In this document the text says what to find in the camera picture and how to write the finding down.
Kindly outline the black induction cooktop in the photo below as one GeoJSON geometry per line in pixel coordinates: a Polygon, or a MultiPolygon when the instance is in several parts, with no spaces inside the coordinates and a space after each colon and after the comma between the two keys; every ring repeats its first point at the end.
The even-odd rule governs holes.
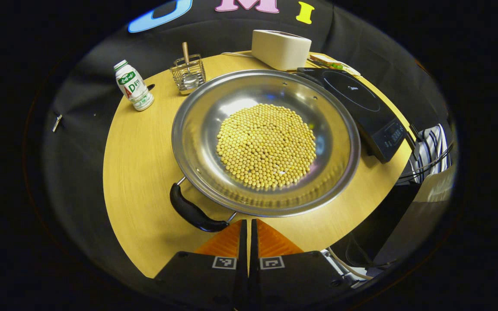
{"type": "Polygon", "coordinates": [[[391,161],[407,130],[379,95],[344,70],[299,67],[296,74],[324,87],[344,105],[369,155],[382,164],[391,161]]]}

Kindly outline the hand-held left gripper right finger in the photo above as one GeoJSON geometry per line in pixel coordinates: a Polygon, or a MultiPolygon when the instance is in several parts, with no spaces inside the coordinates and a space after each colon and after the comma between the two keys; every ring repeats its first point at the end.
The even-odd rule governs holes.
{"type": "Polygon", "coordinates": [[[353,279],[320,251],[295,250],[259,219],[251,221],[249,301],[252,310],[326,310],[352,290],[353,279]]]}

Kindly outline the pile of yellow soybeans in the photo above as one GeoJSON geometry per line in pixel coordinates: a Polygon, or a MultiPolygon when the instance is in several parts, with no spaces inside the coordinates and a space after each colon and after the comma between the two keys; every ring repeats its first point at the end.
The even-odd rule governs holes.
{"type": "Polygon", "coordinates": [[[271,104],[231,114],[216,139],[216,154],[227,173],[255,189],[297,184],[317,157],[310,126],[295,111],[271,104]]]}

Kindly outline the white striped cloth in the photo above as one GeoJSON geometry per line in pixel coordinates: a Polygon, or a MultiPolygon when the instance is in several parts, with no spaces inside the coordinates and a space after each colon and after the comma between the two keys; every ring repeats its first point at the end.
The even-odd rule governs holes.
{"type": "Polygon", "coordinates": [[[421,130],[409,158],[411,171],[403,173],[396,185],[421,184],[429,175],[436,175],[452,166],[452,144],[448,142],[441,124],[421,130]]]}

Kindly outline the white toaster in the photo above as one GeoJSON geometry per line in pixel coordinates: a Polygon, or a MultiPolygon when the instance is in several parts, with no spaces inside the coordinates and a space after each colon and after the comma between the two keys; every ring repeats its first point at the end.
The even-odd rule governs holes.
{"type": "Polygon", "coordinates": [[[312,41],[279,30],[253,30],[251,54],[275,70],[288,71],[303,67],[312,41]]]}

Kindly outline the steel pot with black handles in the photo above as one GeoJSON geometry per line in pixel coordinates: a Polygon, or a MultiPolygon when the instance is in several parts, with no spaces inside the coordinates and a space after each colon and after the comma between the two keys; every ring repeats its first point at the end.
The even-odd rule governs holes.
{"type": "Polygon", "coordinates": [[[350,184],[361,156],[357,126],[327,90],[331,85],[316,68],[242,70],[204,83],[186,97],[172,123],[172,151],[182,180],[219,206],[245,215],[289,217],[326,206],[350,184]],[[312,126],[316,158],[298,183],[259,190],[235,180],[221,161],[216,149],[221,125],[257,104],[289,108],[312,126]]]}

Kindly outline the white green label bottle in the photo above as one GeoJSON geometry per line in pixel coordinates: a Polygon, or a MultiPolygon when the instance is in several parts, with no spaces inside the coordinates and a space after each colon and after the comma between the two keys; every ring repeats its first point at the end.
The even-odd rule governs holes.
{"type": "Polygon", "coordinates": [[[140,73],[123,60],[113,67],[115,80],[119,90],[137,111],[144,111],[154,102],[154,96],[150,93],[140,73]]]}

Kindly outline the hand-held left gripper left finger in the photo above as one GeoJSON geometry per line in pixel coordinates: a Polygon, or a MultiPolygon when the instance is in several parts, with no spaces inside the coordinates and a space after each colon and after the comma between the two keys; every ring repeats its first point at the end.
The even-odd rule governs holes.
{"type": "Polygon", "coordinates": [[[247,221],[214,234],[195,251],[179,251],[154,278],[170,310],[236,310],[247,284],[247,221]]]}

